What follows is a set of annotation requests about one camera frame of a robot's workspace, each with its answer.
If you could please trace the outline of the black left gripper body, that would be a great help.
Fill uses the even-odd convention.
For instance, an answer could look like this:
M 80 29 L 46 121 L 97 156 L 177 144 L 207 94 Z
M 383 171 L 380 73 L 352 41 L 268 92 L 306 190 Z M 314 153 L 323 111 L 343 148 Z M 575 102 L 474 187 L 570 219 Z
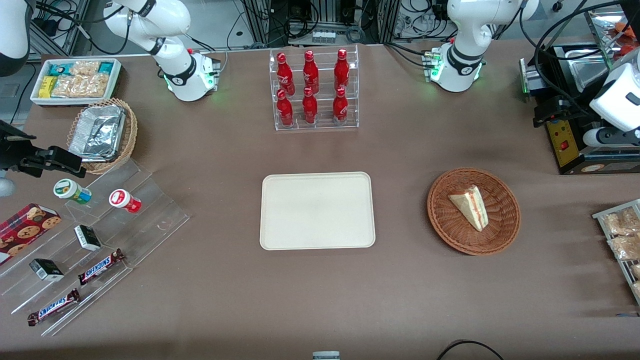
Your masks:
M 574 104 L 561 95 L 542 101 L 534 108 L 532 119 L 534 128 L 558 121 L 576 121 L 578 125 L 587 125 L 597 122 L 598 116 L 593 111 Z

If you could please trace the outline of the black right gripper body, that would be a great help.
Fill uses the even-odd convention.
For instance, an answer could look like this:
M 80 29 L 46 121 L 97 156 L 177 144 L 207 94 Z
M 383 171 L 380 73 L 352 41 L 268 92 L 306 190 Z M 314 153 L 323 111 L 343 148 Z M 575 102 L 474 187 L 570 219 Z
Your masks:
M 33 146 L 35 136 L 0 121 L 0 168 L 2 171 L 25 173 L 39 178 L 43 171 L 57 167 L 47 158 L 48 151 Z

